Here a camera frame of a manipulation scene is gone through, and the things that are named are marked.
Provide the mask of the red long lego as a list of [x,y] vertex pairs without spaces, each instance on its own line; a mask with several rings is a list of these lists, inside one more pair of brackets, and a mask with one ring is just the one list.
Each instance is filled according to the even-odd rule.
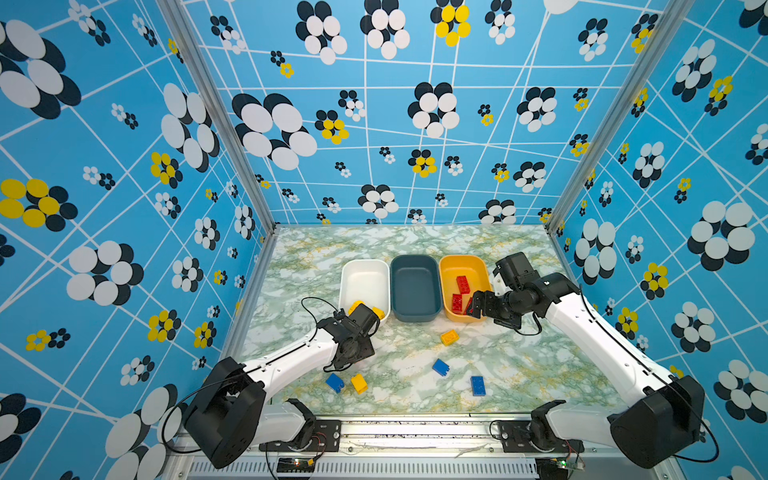
[[471,293],[471,287],[466,276],[460,275],[456,277],[457,287],[461,295],[468,295]]
[[464,314],[464,296],[462,294],[453,294],[451,301],[451,312],[456,315]]

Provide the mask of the yellow tall lego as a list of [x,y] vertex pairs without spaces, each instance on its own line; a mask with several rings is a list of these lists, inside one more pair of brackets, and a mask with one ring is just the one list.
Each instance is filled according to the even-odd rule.
[[379,320],[383,321],[386,318],[386,314],[383,310],[376,307],[373,307],[372,310],[376,314]]

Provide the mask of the yellow plastic bin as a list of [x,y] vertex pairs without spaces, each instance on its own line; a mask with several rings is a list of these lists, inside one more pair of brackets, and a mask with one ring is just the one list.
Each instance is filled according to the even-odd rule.
[[439,274],[447,318],[456,323],[482,321],[466,310],[475,292],[493,291],[485,262],[473,255],[447,255],[439,261]]

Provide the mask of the white plastic bin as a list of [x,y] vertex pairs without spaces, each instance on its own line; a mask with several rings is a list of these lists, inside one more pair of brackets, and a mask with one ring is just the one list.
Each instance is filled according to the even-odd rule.
[[385,321],[391,312],[390,267],[379,259],[347,262],[341,271],[338,306],[348,311],[356,301],[376,308]]

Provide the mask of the dark teal plastic bin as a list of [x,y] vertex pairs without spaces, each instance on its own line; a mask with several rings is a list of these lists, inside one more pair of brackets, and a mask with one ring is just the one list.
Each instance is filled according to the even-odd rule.
[[433,321],[442,311],[438,263],[427,255],[400,255],[390,264],[391,306],[404,323]]

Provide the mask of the small red lego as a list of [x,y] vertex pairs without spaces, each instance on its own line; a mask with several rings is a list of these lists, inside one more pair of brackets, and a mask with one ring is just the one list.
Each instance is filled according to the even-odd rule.
[[473,304],[474,304],[474,298],[470,297],[468,299],[468,301],[467,301],[467,304],[465,305],[465,309],[464,309],[464,314],[465,315],[467,315],[467,316],[473,316],[474,315],[474,313],[473,313],[473,311],[474,311]]

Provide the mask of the yellow round lego piece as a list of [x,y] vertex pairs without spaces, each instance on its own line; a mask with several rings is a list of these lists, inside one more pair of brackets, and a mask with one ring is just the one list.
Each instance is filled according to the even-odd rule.
[[352,306],[348,310],[348,314],[352,314],[359,306],[364,305],[364,302],[358,300],[355,303],[352,304]]

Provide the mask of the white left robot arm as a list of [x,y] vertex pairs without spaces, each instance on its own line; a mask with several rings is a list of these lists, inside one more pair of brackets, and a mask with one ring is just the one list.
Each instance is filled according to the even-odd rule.
[[297,399],[276,404],[271,399],[314,370],[342,370],[373,356],[372,337],[380,324],[376,312],[360,304],[317,321],[310,333],[269,355],[244,363],[222,359],[184,411],[184,429],[217,469],[254,443],[308,446],[316,415]]

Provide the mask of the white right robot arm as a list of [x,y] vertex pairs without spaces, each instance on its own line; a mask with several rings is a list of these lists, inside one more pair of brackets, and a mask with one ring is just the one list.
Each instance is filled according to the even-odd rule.
[[635,465],[651,469],[698,442],[705,391],[692,377],[678,378],[612,328],[582,290],[561,273],[540,275],[522,253],[497,261],[493,271],[502,295],[477,290],[464,311],[518,330],[524,315],[547,320],[568,336],[605,375],[625,402],[620,412],[565,400],[531,413],[529,437],[549,451],[571,440],[618,449]]

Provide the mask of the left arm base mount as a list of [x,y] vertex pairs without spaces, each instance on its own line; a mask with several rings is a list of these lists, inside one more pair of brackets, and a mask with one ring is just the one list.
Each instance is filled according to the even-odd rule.
[[341,438],[340,420],[319,419],[303,427],[287,442],[273,441],[259,445],[260,451],[292,453],[338,452]]

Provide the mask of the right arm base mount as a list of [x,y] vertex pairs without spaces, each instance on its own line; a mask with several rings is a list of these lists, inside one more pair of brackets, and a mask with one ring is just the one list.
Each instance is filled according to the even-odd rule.
[[494,420],[491,436],[499,441],[505,453],[576,454],[585,451],[581,440],[563,440],[547,436],[530,420]]

